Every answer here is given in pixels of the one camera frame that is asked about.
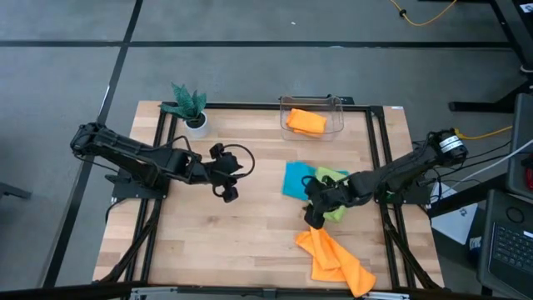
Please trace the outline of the green microfiber towel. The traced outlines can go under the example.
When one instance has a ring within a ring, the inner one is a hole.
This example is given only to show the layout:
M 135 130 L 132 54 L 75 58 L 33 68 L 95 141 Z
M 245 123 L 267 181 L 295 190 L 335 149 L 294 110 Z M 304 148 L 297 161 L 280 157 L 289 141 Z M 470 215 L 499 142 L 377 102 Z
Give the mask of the green microfiber towel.
M 318 167 L 315 172 L 315 176 L 319 181 L 322 181 L 325 176 L 338 181 L 345 178 L 348 174 L 348 171 L 334 171 L 326 167 Z M 340 206 L 334 211 L 324 212 L 323 217 L 329 222 L 339 223 L 343 219 L 346 210 L 346 207 Z

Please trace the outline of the white plant pot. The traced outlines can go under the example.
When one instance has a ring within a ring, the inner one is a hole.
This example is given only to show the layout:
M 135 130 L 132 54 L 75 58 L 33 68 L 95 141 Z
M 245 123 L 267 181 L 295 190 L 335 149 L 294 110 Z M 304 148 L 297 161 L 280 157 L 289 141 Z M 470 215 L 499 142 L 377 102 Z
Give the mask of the white plant pot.
M 190 138 L 204 138 L 210 132 L 208 117 L 201 112 L 198 119 L 184 121 L 187 134 Z

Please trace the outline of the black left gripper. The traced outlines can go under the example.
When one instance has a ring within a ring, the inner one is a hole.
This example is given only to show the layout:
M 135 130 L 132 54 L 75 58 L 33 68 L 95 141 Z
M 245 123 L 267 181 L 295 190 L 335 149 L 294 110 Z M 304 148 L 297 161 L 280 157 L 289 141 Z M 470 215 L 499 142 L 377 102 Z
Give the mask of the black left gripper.
M 217 187 L 224 184 L 228 179 L 228 173 L 232 176 L 238 176 L 238 171 L 243 169 L 243 166 L 238 163 L 238 157 L 232 152 L 226 152 L 221 143 L 216 143 L 209 150 L 212 161 L 207 163 L 207 172 L 210 183 Z

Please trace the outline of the dark grey laptop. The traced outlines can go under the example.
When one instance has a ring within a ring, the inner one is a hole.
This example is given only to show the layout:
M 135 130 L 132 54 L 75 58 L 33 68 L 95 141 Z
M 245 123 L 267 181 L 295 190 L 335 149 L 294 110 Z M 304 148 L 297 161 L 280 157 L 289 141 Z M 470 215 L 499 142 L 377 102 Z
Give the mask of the dark grey laptop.
M 491 290 L 533 300 L 533 203 L 488 192 L 477 278 Z

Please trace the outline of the orange microfiber towel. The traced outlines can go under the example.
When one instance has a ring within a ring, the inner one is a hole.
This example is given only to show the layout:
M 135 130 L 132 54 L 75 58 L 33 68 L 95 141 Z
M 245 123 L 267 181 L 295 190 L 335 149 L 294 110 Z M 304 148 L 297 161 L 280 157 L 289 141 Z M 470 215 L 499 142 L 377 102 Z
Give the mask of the orange microfiber towel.
M 286 125 L 294 133 L 319 138 L 326 131 L 326 118 L 313 112 L 293 108 L 286 119 Z
M 295 237 L 297 246 L 312 256 L 311 278 L 316 281 L 345 283 L 354 297 L 370 292 L 376 276 L 361 260 L 348 252 L 324 228 L 310 227 Z

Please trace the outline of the dark grey equipment box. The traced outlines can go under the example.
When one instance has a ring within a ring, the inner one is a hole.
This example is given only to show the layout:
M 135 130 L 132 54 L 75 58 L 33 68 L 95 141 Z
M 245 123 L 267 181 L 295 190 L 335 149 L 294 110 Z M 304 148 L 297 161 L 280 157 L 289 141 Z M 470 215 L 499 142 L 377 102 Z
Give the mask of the dark grey equipment box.
M 533 200 L 533 95 L 516 97 L 506 185 L 510 192 Z

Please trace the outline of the black desk frame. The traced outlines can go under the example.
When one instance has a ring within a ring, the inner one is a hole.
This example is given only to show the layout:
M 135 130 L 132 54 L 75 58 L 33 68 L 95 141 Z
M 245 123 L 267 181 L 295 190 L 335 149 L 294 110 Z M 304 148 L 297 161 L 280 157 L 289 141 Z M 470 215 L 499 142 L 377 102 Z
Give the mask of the black desk frame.
M 494 102 L 449 102 L 448 108 L 452 112 L 513 113 L 520 94 L 526 94 L 533 100 L 533 12 L 524 12 L 520 7 L 521 4 L 533 4 L 533 0 L 487 1 L 521 62 L 520 72 L 526 80 Z

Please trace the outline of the black aluminium table frame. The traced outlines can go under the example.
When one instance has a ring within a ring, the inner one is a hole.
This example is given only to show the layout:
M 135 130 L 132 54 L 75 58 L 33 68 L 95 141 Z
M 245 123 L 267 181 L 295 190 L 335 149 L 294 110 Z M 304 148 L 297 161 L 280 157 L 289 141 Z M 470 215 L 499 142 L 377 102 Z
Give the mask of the black aluminium table frame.
M 374 166 L 411 151 L 402 107 L 346 107 L 344 128 L 324 140 L 287 137 L 281 131 L 280 109 L 254 104 L 250 109 L 223 104 L 206 109 L 209 135 L 189 137 L 192 150 L 209 159 L 215 143 L 241 144 L 251 150 L 256 167 L 239 180 L 239 198 L 225 204 L 213 196 L 211 186 L 188 186 L 173 181 L 162 200 L 162 212 L 153 243 L 152 260 L 142 275 L 147 242 L 133 267 L 132 279 L 151 285 L 194 288 L 300 289 L 302 292 L 337 292 L 350 295 L 343 282 L 311 279 L 311 255 L 295 244 L 295 236 L 308 230 L 304 202 L 281 193 L 286 163 L 302 161 L 313 167 L 371 170 Z M 108 275 L 132 243 L 141 200 L 126 200 L 109 213 L 93 279 Z M 437 284 L 444 286 L 441 266 L 428 217 L 417 206 L 402 206 L 408 243 L 417 261 Z M 381 211 L 371 201 L 350 208 L 340 223 L 327 222 L 332 238 L 376 276 L 375 288 L 407 286 L 406 268 L 395 248 L 397 271 L 390 271 Z

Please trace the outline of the clear plastic bin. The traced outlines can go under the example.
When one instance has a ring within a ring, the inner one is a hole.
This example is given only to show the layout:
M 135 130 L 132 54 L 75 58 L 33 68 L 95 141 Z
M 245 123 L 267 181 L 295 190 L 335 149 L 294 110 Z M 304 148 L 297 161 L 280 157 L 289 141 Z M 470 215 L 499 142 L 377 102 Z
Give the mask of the clear plastic bin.
M 302 141 L 331 141 L 344 129 L 342 102 L 339 97 L 291 97 L 282 96 L 280 103 L 281 135 L 286 140 Z M 321 137 L 311 137 L 293 132 L 287 125 L 286 119 L 293 108 L 319 114 L 326 118 L 326 131 Z

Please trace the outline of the green artificial plant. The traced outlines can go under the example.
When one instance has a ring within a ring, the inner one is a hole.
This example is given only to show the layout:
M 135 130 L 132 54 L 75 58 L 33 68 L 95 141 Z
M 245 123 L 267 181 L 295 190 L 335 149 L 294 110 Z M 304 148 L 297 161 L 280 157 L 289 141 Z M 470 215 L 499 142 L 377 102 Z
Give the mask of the green artificial plant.
M 175 103 L 172 105 L 161 103 L 159 108 L 165 113 L 182 119 L 190 128 L 202 126 L 207 120 L 202 114 L 207 105 L 207 95 L 197 90 L 189 93 L 185 85 L 178 86 L 174 82 L 171 86 Z

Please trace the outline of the silver aluminium bar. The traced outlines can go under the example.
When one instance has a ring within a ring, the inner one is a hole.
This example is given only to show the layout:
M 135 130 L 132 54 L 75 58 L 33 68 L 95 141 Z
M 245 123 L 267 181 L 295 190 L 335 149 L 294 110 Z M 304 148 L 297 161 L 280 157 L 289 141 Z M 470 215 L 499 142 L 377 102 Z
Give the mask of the silver aluminium bar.
M 141 296 L 155 294 L 206 294 L 206 295 L 238 295 L 242 297 L 254 296 L 265 299 L 281 297 L 335 297 L 354 298 L 360 300 L 414 300 L 409 294 L 401 292 L 368 292 L 356 297 L 347 289 L 306 289 L 306 288 L 280 288 L 280 287 L 203 287 L 203 286 L 176 286 L 176 287 L 136 287 L 130 297 L 140 299 Z

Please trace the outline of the white cardboard box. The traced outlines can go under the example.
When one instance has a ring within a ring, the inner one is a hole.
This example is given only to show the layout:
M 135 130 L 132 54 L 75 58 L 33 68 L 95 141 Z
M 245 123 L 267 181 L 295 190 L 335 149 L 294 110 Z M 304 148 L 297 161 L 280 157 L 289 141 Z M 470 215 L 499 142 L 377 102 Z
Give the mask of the white cardboard box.
M 449 190 L 444 183 L 435 183 L 431 190 L 431 203 L 438 201 L 439 192 L 442 192 L 441 199 L 456 193 L 454 189 Z M 478 204 L 473 203 L 455 211 L 431 217 L 431 227 L 455 242 L 466 245 L 477 208 Z

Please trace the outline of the grey furniture foot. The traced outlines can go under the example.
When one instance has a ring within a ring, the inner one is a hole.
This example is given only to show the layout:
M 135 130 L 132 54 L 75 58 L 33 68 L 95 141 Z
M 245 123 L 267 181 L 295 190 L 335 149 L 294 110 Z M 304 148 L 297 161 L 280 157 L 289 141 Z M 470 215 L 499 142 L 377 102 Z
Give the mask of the grey furniture foot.
M 18 187 L 14 187 L 4 182 L 0 182 L 0 199 L 2 199 L 4 196 L 13 196 L 21 199 L 29 199 L 31 195 L 31 192 L 25 191 Z

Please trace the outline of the teal microfiber towel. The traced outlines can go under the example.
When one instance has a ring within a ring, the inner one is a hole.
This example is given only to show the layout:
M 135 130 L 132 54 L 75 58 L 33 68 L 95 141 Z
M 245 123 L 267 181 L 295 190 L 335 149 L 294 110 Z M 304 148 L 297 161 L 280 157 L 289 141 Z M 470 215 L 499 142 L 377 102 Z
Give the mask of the teal microfiber towel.
M 286 164 L 286 173 L 282 186 L 282 194 L 291 198 L 307 201 L 305 187 L 302 179 L 305 176 L 315 177 L 318 167 L 312 167 L 304 162 L 288 162 Z

